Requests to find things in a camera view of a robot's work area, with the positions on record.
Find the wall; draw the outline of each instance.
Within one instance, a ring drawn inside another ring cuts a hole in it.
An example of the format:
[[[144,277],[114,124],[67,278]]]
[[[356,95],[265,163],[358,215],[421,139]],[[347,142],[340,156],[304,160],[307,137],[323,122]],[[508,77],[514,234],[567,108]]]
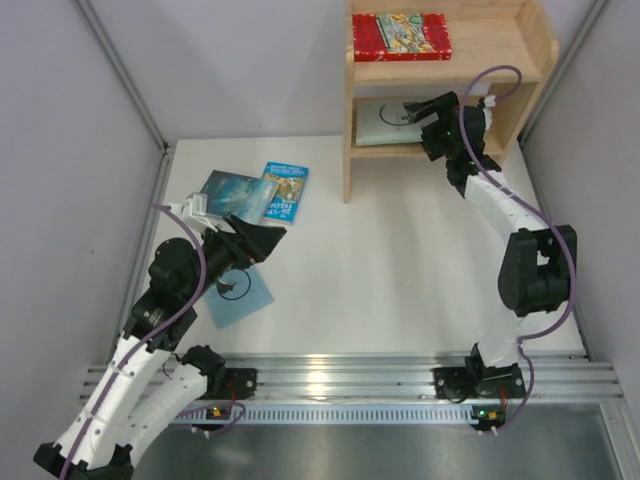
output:
[[[526,154],[555,220],[578,231],[578,300],[589,345],[614,362],[640,424],[638,18],[637,0],[611,2]]]
[[[563,44],[592,1],[544,0]],[[341,133],[343,2],[93,3],[175,140]]]
[[[0,6],[0,465],[32,463],[104,361],[159,154],[71,2]]]

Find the red book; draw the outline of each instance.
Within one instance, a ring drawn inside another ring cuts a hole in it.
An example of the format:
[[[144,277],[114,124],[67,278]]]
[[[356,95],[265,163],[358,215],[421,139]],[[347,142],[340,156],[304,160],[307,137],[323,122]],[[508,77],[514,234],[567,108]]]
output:
[[[444,15],[353,15],[356,62],[449,60],[451,39]]]

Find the white table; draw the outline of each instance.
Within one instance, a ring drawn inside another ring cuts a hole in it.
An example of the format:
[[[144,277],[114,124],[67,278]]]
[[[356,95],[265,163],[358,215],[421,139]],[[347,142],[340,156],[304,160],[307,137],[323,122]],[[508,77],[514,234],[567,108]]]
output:
[[[218,330],[203,301],[179,351],[220,353],[467,353],[492,319],[504,245],[445,175],[444,160],[360,160],[342,203],[342,138],[181,140],[165,202],[198,191],[213,169],[260,176],[267,161],[311,169],[295,224],[259,269],[275,302]],[[520,150],[506,162],[513,187],[534,201]],[[162,216],[154,239],[184,236]],[[538,331],[559,312],[539,315]],[[575,321],[529,342],[536,354],[584,354]]]

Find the perforated metal strip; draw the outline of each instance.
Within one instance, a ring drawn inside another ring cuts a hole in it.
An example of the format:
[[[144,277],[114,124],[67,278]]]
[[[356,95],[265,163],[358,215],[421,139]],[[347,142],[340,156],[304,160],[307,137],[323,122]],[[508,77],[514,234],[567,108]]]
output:
[[[423,425],[473,424],[466,405],[247,405],[246,425]],[[234,408],[231,417],[241,410]],[[173,424],[224,424],[204,411],[176,418]]]

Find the blue book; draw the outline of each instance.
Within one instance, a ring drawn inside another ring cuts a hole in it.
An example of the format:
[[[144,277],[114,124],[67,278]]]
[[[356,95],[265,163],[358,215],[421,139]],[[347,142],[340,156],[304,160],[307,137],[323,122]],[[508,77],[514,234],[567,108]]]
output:
[[[204,294],[211,316],[220,329],[273,303],[273,297],[256,267],[229,270],[222,275],[220,282],[221,286],[213,284]]]
[[[307,167],[267,163],[262,178],[278,182],[278,191],[264,216],[283,223],[293,223],[308,177]]]
[[[224,218],[233,213],[258,224],[277,186],[273,180],[214,170],[200,192],[207,195],[207,215]]]

